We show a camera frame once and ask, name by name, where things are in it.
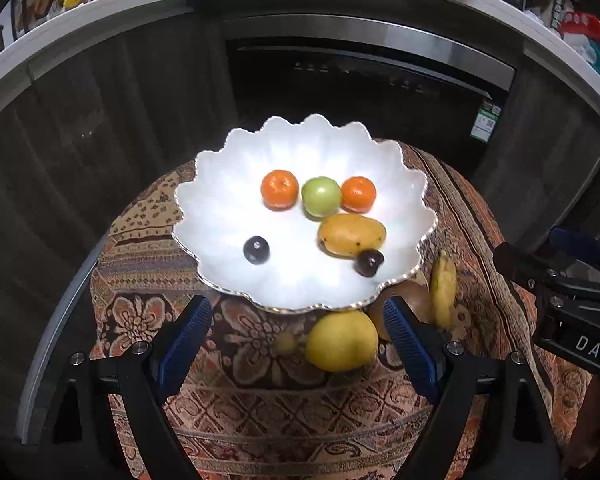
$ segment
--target fruit bowl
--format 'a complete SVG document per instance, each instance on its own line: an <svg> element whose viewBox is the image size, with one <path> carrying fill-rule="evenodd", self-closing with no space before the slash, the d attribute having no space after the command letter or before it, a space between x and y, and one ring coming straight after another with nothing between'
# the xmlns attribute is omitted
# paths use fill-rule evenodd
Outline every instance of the fruit bowl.
<svg viewBox="0 0 600 480"><path fill-rule="evenodd" d="M300 199L283 211L265 206L260 184L277 169L293 173L300 186L316 176L341 184L359 175L375 184L377 197L365 216L384 224L386 239L384 263L373 277L358 274L351 259L324 251L317 241L320 222ZM232 130L220 151L198 154L195 179L174 193L182 220L173 238L198 261L203 283L271 312L360 308L420 268L420 243L438 223L424 204L426 189L427 176L405 167L398 143L374 141L361 123L336 127L317 114L299 124L272 117L260 131ZM269 244L261 265L243 254L254 236Z"/></svg>

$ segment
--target green apple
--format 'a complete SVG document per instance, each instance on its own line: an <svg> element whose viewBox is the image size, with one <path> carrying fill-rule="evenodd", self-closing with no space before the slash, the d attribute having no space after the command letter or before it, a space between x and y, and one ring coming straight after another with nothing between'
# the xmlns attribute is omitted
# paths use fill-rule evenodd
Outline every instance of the green apple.
<svg viewBox="0 0 600 480"><path fill-rule="evenodd" d="M311 216L323 218L334 214L341 200L340 186L328 176L310 178L302 186L302 204Z"/></svg>

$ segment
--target table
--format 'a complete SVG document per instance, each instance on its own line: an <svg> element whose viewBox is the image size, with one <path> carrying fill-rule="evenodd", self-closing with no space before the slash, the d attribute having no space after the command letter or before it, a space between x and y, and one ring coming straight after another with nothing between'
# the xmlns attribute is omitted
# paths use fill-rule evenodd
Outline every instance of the table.
<svg viewBox="0 0 600 480"><path fill-rule="evenodd" d="M533 297L494 269L492 251L503 238L476 190L432 155L402 147L405 164L429 176L425 200L439 219L422 246L426 264L419 278L428 280L441 248L453 256L458 303L472 318L465 345L474 354L497 358L514 348L525 353L564 447L588 374L532 347ZM394 347L381 342L375 362L340 374L318 370L302 354L276 355L276 332L287 330L301 339L322 313L272 315L196 279L194 259L171 238L180 219L173 191L194 173L188 162L161 177L113 222L91 277L97 323L91 358L117 356L136 340L151 340L193 294L205 294L214 306L213 325L180 393L164 406L196 468L212 479L390 479L430 412L413 391ZM112 396L111 403L133 475L149 478L122 400ZM481 409L477 400L448 478L460 476L466 465Z"/></svg>

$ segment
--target banana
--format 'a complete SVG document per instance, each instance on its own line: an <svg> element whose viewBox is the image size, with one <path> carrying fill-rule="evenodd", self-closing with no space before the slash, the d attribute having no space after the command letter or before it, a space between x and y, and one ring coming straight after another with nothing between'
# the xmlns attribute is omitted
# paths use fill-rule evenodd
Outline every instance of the banana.
<svg viewBox="0 0 600 480"><path fill-rule="evenodd" d="M431 269L431 302L439 328L449 328L453 322L454 301L456 299L456 264L449 254L442 250Z"/></svg>

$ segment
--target stainless steel handle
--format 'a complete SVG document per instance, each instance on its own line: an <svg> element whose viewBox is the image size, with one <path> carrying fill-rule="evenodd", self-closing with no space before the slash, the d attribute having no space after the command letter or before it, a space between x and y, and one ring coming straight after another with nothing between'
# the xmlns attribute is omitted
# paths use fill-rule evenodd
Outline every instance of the stainless steel handle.
<svg viewBox="0 0 600 480"><path fill-rule="evenodd" d="M515 69L457 41L417 28L349 16L274 14L222 23L225 38L323 38L384 46L425 57L509 91Z"/></svg>

